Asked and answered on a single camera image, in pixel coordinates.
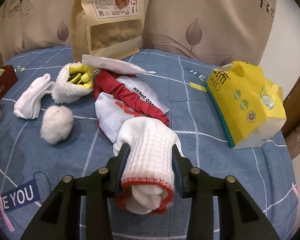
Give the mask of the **white red-trimmed sock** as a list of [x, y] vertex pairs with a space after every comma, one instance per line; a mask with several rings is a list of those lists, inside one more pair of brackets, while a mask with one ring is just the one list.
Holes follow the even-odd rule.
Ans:
[[114, 155], [127, 144], [130, 153], [121, 177], [117, 206], [138, 215], [163, 215], [174, 198], [172, 148], [181, 150], [177, 134], [148, 117], [126, 120], [113, 144]]

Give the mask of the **white red drawstring pouch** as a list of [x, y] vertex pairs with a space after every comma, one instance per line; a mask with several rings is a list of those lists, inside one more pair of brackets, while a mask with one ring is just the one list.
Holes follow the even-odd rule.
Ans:
[[114, 143], [123, 123], [134, 117], [146, 116], [169, 125], [169, 109], [147, 83], [132, 75], [101, 70], [95, 79], [94, 105], [97, 125]]

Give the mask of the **floral white sanitary pad packet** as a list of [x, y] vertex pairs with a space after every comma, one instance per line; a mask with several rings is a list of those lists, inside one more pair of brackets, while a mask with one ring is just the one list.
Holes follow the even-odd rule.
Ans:
[[110, 70], [116, 74], [155, 74], [155, 71], [146, 71], [143, 68], [122, 60], [111, 59], [107, 57], [94, 57], [91, 55], [82, 55], [83, 64], [98, 69]]

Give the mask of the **white fluffy ball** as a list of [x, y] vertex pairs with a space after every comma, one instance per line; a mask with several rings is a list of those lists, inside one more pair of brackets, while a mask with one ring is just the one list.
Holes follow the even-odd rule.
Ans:
[[56, 144], [65, 140], [74, 124], [73, 113], [64, 106], [51, 106], [43, 116], [40, 137], [48, 144]]

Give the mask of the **yellow tissue pack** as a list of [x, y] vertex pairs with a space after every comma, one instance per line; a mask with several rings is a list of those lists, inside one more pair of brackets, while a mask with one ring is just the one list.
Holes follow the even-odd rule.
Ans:
[[287, 120], [282, 88], [268, 80], [260, 66], [234, 61], [215, 68], [204, 86], [230, 148], [261, 147]]

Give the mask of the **white fluffy yellow slipper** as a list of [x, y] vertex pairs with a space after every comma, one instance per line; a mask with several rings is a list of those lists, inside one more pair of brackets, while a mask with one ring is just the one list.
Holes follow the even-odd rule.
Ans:
[[[89, 80], [81, 82], [81, 77], [88, 73]], [[90, 94], [93, 90], [93, 76], [90, 68], [78, 63], [66, 64], [59, 72], [55, 86], [52, 90], [52, 98], [55, 103], [72, 103], [81, 97]]]

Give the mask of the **white folded sock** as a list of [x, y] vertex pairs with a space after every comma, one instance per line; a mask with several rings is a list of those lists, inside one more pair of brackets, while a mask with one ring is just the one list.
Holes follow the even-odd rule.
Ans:
[[55, 82], [51, 81], [48, 73], [36, 78], [14, 104], [13, 114], [23, 119], [38, 118], [41, 100], [43, 96], [52, 94], [54, 86]]

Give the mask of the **brown wooden furniture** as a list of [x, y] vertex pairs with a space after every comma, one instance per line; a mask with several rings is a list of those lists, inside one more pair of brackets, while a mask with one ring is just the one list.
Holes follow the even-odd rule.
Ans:
[[283, 106], [286, 111], [287, 121], [281, 131], [290, 157], [294, 159], [300, 154], [300, 76], [285, 98]]

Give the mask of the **dark red coffee box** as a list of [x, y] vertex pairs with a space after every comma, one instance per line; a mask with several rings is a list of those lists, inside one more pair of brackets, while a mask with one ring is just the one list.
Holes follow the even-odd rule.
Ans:
[[0, 76], [0, 100], [18, 81], [17, 75], [12, 65], [2, 66], [4, 70]]

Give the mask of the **kraft paper snack bag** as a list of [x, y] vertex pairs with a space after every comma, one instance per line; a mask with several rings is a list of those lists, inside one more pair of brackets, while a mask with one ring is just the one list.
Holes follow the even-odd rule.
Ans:
[[145, 0], [74, 0], [71, 40], [74, 61], [83, 55], [123, 59], [137, 53]]

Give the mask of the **beige leaf print curtain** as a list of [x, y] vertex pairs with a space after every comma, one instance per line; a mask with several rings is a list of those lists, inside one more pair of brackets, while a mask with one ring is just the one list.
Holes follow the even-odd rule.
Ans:
[[[276, 0], [145, 0], [142, 47], [215, 66], [259, 64]], [[71, 43], [74, 0], [6, 0], [0, 8], [0, 66], [14, 55]]]

